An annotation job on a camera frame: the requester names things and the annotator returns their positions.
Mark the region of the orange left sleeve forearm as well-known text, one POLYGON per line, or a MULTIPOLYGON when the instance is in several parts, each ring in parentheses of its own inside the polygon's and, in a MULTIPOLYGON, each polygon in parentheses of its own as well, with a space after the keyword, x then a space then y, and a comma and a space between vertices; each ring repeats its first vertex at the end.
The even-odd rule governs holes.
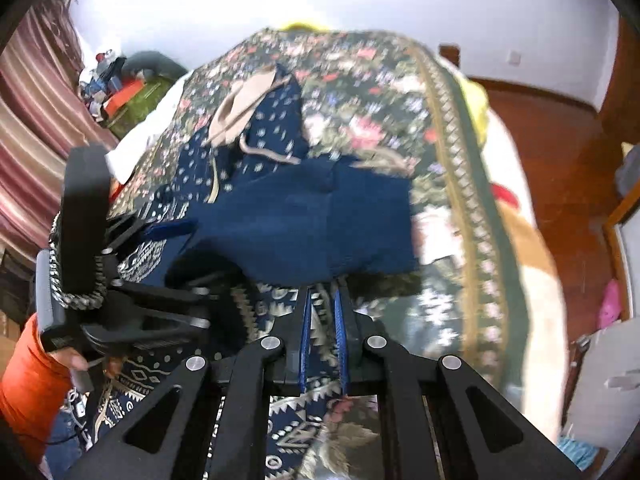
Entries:
POLYGON ((56 363, 43 350, 37 315, 32 315, 1 378, 1 413, 36 467, 70 388, 70 378, 58 375, 56 363))

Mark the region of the person left hand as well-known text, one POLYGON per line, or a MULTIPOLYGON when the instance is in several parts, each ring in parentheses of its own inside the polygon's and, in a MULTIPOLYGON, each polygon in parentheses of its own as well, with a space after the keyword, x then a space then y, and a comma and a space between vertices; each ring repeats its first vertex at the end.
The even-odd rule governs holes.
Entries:
MULTIPOLYGON (((70 378, 71 372, 88 372, 91 364, 75 349, 65 348, 48 352, 47 357, 56 363, 58 375, 70 378)), ((117 356, 106 356, 101 361, 103 374, 110 379, 117 377, 122 371, 124 359, 117 356)))

